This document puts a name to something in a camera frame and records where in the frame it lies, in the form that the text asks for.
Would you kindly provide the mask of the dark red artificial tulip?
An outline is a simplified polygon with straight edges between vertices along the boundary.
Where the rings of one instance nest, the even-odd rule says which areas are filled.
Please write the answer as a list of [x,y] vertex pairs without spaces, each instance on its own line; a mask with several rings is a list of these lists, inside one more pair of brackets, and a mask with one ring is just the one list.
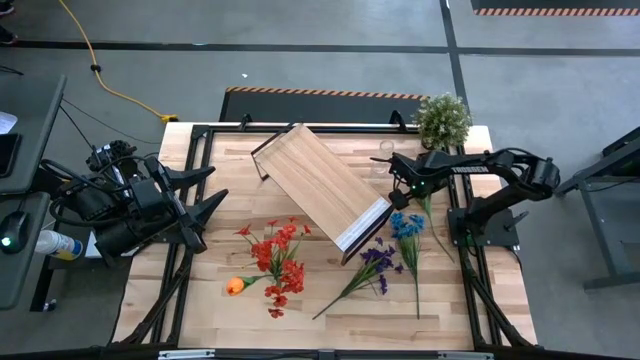
[[433,238],[435,239],[435,241],[437,242],[437,244],[439,245],[439,247],[441,248],[441,250],[447,255],[447,257],[449,258],[449,260],[452,263],[455,263],[455,259],[453,258],[453,256],[450,254],[450,252],[446,249],[446,247],[444,246],[443,242],[440,240],[435,226],[434,226],[434,222],[433,222],[433,218],[432,218],[432,202],[431,202],[431,196],[428,195],[425,198],[419,199],[418,200],[421,208],[424,210],[424,212],[426,213],[426,217],[429,223],[429,230],[431,231],[431,234],[433,236]]

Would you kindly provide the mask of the silver metal bracket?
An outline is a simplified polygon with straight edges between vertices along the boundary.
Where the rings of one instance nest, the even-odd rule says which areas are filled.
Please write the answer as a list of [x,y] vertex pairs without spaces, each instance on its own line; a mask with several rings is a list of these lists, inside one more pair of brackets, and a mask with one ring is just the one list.
[[469,351],[440,351],[437,353],[438,360],[495,360],[491,353],[469,352]]
[[157,360],[209,360],[215,358],[212,349],[185,349],[160,351]]

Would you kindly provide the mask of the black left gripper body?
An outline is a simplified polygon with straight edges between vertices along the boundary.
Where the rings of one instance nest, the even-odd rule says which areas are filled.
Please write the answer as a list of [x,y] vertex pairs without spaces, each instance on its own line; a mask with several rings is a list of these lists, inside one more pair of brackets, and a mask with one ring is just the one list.
[[189,214],[189,208],[170,184],[167,168],[156,157],[144,160],[149,178],[131,180],[134,205],[128,226],[137,240],[149,241],[156,235],[177,227],[181,242],[194,253],[206,250],[199,232],[202,230]]

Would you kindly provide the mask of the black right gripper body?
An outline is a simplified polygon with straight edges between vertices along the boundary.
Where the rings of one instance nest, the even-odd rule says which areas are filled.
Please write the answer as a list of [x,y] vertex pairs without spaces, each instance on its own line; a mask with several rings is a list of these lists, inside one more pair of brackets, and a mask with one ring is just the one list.
[[390,158],[389,173],[394,176],[395,181],[409,188],[409,194],[413,198],[426,198],[440,190],[440,181],[420,173],[418,166],[417,160],[393,152]]

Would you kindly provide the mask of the dark metal stand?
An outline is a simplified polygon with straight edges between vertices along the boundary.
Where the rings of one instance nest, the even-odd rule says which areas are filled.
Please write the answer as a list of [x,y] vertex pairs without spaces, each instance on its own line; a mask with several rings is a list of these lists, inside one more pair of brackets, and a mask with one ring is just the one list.
[[585,281],[583,288],[640,284],[640,267],[625,250],[640,246],[640,126],[606,146],[596,163],[564,181],[555,195],[574,190],[581,194],[607,269],[606,276]]

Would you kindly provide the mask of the black desk leg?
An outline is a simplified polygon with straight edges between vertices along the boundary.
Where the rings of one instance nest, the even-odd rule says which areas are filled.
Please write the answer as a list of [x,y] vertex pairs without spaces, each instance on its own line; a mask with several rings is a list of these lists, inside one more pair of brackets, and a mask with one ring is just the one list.
[[[35,190],[43,190],[50,195],[53,195],[55,190],[61,184],[62,181],[60,179],[39,168],[36,171],[32,188]],[[96,259],[87,259],[85,257],[90,237],[89,228],[77,227],[55,221],[53,230],[63,235],[70,236],[76,240],[80,240],[83,243],[83,252],[76,260],[73,261],[59,260],[50,256],[46,256],[44,258],[43,264],[39,270],[36,287],[31,298],[29,308],[31,312],[49,312],[56,308],[56,301],[53,298],[48,297],[51,281],[56,271],[89,269],[98,264]]]

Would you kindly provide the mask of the large red flower bunch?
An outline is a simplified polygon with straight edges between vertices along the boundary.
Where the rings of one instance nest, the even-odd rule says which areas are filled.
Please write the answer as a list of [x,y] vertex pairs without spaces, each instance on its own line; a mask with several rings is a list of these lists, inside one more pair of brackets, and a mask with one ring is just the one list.
[[267,311],[273,319],[284,316],[284,308],[289,302],[288,294],[298,294],[304,290],[304,264],[295,259],[296,251],[297,247],[291,247],[290,245],[289,249],[285,251],[271,250],[257,253],[251,251],[252,257],[256,260],[256,265],[260,260],[270,260],[272,257],[278,257],[282,260],[281,277],[274,279],[272,276],[268,276],[266,279],[269,284],[264,289],[264,295],[271,301]]

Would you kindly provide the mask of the purple artificial flower bunch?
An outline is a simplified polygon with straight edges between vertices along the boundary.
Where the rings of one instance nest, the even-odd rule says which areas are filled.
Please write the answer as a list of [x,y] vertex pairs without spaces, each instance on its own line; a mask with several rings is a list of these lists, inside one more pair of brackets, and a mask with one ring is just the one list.
[[389,291],[387,274],[405,270],[402,262],[398,261],[398,251],[393,245],[385,245],[380,237],[375,238],[376,245],[360,253],[362,263],[351,280],[340,294],[318,312],[313,320],[324,314],[338,301],[348,297],[351,293],[365,288],[371,288],[376,295],[386,295]]

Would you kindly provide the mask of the black flat phone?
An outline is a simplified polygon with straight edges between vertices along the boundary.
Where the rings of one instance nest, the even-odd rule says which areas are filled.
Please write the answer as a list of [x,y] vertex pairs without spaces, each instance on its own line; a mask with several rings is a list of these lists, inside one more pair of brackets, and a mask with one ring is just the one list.
[[0,134],[0,178],[11,175],[22,136],[17,133]]

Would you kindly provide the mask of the black metal rig frame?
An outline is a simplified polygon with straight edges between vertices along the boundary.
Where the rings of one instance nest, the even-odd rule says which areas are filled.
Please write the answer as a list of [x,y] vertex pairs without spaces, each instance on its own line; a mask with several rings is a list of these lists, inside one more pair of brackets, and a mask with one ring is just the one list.
[[[229,241],[231,225],[243,219],[265,221],[262,208],[271,206],[279,215],[301,215],[283,192],[277,191],[272,181],[260,182],[249,155],[249,149],[264,142],[269,136],[285,127],[282,123],[247,124],[238,122],[186,123],[167,125],[161,146],[162,163],[184,168],[213,165],[216,172],[201,182],[192,194],[196,200],[218,188],[230,190],[230,198],[245,204],[244,209],[224,207],[218,220],[208,226],[207,239]],[[391,313],[392,303],[378,302],[383,310],[381,320],[367,326],[366,315],[356,310],[352,301],[343,313],[354,323],[334,330],[313,330],[304,319],[288,318],[281,329],[269,328],[264,317],[256,319],[253,328],[239,320],[234,326],[218,326],[218,339],[207,340],[196,346],[195,321],[198,318],[222,319],[225,308],[214,303],[223,299],[215,293],[212,280],[205,277],[208,264],[199,259],[188,277],[186,295],[174,296],[176,310],[188,306],[183,329],[170,342],[91,346],[56,351],[2,354],[0,360],[157,360],[160,351],[185,349],[212,349],[215,358],[209,360],[438,360],[440,351],[483,352],[494,355],[495,360],[631,360],[596,354],[583,354],[544,349],[540,346],[508,347],[494,345],[474,346],[470,331],[464,325],[447,330],[446,315],[429,320],[429,330],[422,339],[402,337],[398,331],[389,330],[396,321]]]

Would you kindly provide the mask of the blue artificial flower bunch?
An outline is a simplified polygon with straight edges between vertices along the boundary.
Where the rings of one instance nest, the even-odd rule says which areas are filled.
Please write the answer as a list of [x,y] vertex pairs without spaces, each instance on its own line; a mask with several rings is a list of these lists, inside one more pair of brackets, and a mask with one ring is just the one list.
[[421,319],[420,291],[418,265],[421,252],[420,234],[425,228],[425,218],[422,215],[405,215],[395,212],[390,217],[392,237],[396,240],[397,249],[402,261],[413,278],[416,318]]

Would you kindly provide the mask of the wooden shelf with black frame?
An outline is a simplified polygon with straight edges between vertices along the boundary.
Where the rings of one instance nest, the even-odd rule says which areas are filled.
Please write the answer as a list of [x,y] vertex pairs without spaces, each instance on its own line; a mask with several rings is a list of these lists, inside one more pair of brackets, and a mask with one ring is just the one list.
[[342,252],[342,264],[394,210],[303,124],[290,123],[251,151],[260,179],[273,180]]

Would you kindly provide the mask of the white printed box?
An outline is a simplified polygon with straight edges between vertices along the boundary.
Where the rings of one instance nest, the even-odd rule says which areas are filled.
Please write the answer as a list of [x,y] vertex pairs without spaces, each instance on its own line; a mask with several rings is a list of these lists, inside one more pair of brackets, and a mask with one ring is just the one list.
[[[102,255],[100,254],[100,252],[98,251],[97,247],[97,240],[96,240],[96,236],[95,236],[95,232],[91,231],[89,234],[89,238],[88,238],[88,242],[86,245],[86,250],[84,252],[84,256],[86,258],[101,258]],[[122,257],[133,257],[139,250],[141,249],[140,246],[126,252],[126,253],[122,253],[121,256]]]

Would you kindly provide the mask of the black mat with striped edge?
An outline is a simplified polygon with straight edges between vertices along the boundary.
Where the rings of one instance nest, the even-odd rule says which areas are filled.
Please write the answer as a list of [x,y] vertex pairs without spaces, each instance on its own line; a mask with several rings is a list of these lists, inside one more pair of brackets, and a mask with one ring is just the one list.
[[238,122],[387,123],[398,112],[405,121],[428,97],[421,94],[234,86],[225,90],[219,120]]
[[470,0],[478,16],[640,16],[640,0]]

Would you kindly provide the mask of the potted green white plant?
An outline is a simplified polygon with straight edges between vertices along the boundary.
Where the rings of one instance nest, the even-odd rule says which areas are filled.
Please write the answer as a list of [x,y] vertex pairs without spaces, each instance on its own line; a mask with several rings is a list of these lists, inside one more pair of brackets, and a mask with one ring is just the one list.
[[472,117],[463,99],[449,93],[420,101],[412,115],[425,149],[461,146],[465,143]]

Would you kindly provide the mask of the white spray bottle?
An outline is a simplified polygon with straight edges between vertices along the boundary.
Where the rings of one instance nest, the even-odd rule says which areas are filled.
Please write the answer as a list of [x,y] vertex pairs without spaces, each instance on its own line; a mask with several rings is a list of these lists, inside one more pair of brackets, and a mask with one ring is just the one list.
[[75,260],[82,251],[83,244],[79,240],[52,230],[42,230],[35,246],[36,253],[63,261]]

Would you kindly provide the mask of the small red flower bunch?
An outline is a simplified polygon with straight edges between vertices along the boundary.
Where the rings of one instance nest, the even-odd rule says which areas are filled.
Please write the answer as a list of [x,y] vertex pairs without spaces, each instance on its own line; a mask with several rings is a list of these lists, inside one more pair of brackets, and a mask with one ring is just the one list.
[[290,242],[296,235],[304,237],[311,234],[311,228],[308,225],[303,225],[302,230],[298,231],[296,225],[297,218],[295,216],[288,217],[285,222],[280,219],[274,219],[267,222],[267,238],[259,240],[258,237],[251,231],[251,225],[240,228],[235,232],[235,235],[241,236],[251,246],[251,251],[267,252],[271,250],[288,250]]

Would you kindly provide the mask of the orange artificial tulip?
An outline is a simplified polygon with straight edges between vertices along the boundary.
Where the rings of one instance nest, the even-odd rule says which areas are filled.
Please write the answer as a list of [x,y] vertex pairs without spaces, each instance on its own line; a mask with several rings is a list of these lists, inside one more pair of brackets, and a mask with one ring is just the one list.
[[243,291],[245,291],[248,287],[255,284],[257,281],[268,278],[268,275],[259,275],[259,276],[237,276],[231,278],[226,284],[226,293],[229,296],[237,296],[240,295]]

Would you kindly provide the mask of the grey desk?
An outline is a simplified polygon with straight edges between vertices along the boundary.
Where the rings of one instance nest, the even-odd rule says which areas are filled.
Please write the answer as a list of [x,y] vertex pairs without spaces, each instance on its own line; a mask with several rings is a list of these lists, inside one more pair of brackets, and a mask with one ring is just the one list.
[[20,135],[11,174],[0,177],[0,194],[20,194],[31,188],[66,83],[65,75],[0,73],[0,112],[17,117],[9,133]]

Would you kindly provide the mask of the black computer mouse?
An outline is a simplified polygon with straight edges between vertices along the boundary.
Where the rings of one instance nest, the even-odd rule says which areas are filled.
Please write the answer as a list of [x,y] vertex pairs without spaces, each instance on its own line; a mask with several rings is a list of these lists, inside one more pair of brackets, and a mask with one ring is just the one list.
[[0,251],[17,254],[25,248],[28,221],[26,212],[14,211],[0,222]]

